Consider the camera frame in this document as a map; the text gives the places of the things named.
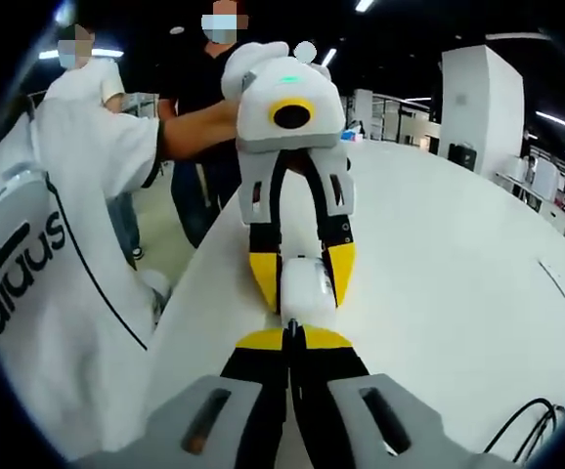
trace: face mask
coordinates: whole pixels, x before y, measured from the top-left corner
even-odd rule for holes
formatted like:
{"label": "face mask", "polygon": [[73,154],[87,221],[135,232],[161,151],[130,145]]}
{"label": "face mask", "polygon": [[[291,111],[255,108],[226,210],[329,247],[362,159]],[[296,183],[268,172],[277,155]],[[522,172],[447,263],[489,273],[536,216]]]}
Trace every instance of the face mask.
{"label": "face mask", "polygon": [[202,15],[202,30],[217,44],[237,42],[237,15]]}
{"label": "face mask", "polygon": [[59,64],[61,64],[63,68],[75,68],[76,56],[74,54],[59,54]]}

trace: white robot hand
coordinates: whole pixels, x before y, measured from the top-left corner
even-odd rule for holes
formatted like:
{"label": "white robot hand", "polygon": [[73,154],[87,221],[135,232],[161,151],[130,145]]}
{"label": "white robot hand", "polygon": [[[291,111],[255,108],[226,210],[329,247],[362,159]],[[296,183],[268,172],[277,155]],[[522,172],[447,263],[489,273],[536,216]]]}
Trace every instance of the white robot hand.
{"label": "white robot hand", "polygon": [[249,72],[257,65],[271,59],[289,55],[289,46],[285,42],[259,44],[250,42],[239,47],[228,59],[222,75],[222,94],[227,100],[240,98],[249,80]]}

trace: jeans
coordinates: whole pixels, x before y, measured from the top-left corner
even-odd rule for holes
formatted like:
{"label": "jeans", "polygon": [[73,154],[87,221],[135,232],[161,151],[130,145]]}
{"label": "jeans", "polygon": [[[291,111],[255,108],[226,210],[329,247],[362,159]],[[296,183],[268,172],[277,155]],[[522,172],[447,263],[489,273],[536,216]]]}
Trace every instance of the jeans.
{"label": "jeans", "polygon": [[206,205],[196,164],[174,162],[172,199],[189,243],[198,248],[209,229],[239,187],[241,177],[237,160],[207,163],[203,166],[209,195]]}
{"label": "jeans", "polygon": [[139,247],[139,226],[133,207],[133,195],[122,193],[108,204],[110,220],[126,261],[136,268],[133,250]]}

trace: black t-shirt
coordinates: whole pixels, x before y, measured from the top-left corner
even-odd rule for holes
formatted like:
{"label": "black t-shirt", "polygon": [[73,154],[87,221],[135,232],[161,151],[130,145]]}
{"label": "black t-shirt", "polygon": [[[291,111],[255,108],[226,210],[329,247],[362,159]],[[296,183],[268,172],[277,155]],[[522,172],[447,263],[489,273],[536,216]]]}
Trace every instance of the black t-shirt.
{"label": "black t-shirt", "polygon": [[[182,54],[173,62],[168,62],[162,70],[159,98],[178,100],[178,115],[219,103],[224,99],[222,95],[224,67],[238,47],[239,43],[213,58],[202,46]],[[239,165],[234,140],[203,151],[197,159],[203,164],[234,161]]]}

